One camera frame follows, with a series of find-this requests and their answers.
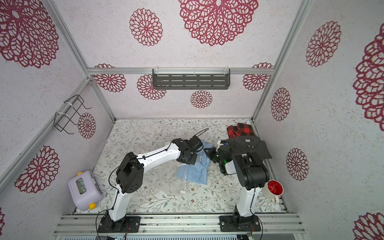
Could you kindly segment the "dark grey shirt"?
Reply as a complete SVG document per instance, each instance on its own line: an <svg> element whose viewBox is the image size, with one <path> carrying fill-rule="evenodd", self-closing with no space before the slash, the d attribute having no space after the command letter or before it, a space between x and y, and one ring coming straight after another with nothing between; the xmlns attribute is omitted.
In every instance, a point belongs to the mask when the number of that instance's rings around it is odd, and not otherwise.
<svg viewBox="0 0 384 240"><path fill-rule="evenodd" d="M267 144L258 136L238 136L233 139L223 140L222 143L230 146L232 154L256 152L261 160L273 158Z"/></svg>

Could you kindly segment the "light blue shirt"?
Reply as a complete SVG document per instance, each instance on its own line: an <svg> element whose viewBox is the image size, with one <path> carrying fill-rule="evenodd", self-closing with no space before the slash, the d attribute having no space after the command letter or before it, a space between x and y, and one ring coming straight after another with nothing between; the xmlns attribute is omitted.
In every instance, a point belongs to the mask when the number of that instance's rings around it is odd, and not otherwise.
<svg viewBox="0 0 384 240"><path fill-rule="evenodd" d="M176 176L179 179L183 179L196 184L206 185L208 178L208 167L211 160L207 156L204 148L212 148L213 145L205 143L202 140L204 147L197 153L196 162L194 165L179 165L176 172Z"/></svg>

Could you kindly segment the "clear plastic vacuum bag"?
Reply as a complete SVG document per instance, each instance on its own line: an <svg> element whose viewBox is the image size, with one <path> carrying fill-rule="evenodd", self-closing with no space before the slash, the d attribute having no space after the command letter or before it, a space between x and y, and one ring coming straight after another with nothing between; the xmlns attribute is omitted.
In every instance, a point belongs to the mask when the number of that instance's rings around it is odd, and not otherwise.
<svg viewBox="0 0 384 240"><path fill-rule="evenodd" d="M144 172L170 161L178 162L176 176L184 184L181 193L186 192L187 182L206 185L208 183L208 167L211 162L224 166L228 160L222 159L219 148L207 144L200 135L208 131L203 129L190 139L174 139L166 146L149 153L138 155L144 165Z"/></svg>

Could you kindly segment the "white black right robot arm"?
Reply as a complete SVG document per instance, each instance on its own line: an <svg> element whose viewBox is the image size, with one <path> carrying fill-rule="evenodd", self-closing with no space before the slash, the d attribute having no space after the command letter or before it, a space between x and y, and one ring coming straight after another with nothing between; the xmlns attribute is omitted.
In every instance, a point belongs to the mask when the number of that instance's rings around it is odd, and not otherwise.
<svg viewBox="0 0 384 240"><path fill-rule="evenodd" d="M261 222L254 211L255 200L270 180L269 171L263 160L256 152L235 154L228 145L222 145L219 148L204 148L204 152L211 161L219 164L223 174L237 175L239 183L243 187L233 216L224 223L238 229L259 226Z"/></svg>

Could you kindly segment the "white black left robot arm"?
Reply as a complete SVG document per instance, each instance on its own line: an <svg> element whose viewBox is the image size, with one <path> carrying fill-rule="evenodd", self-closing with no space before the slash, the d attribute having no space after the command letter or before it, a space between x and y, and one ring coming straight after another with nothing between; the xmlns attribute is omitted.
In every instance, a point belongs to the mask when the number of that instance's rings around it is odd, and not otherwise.
<svg viewBox="0 0 384 240"><path fill-rule="evenodd" d="M146 172L169 161L193 165L203 148L202 140L194 135L189 140L174 139L166 146L149 153L126 154L121 164L113 170L116 173L116 196L108 210L110 219L117 222L125 218L131 195L142 186Z"/></svg>

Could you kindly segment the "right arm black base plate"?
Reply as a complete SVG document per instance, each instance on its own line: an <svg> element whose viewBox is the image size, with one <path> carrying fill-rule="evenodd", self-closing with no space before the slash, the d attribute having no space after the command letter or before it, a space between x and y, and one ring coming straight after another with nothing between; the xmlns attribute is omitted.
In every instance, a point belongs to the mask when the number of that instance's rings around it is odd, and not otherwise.
<svg viewBox="0 0 384 240"><path fill-rule="evenodd" d="M221 232L260 232L260 221L255 216L219 216Z"/></svg>

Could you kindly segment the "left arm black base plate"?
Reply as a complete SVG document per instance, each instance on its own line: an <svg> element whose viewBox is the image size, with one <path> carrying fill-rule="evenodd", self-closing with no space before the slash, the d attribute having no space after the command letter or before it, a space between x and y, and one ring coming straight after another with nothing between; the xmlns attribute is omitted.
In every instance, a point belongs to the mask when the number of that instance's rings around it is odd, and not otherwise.
<svg viewBox="0 0 384 240"><path fill-rule="evenodd" d="M114 222L109 215L103 216L97 232L100 233L137 233L139 231L141 217L124 217Z"/></svg>

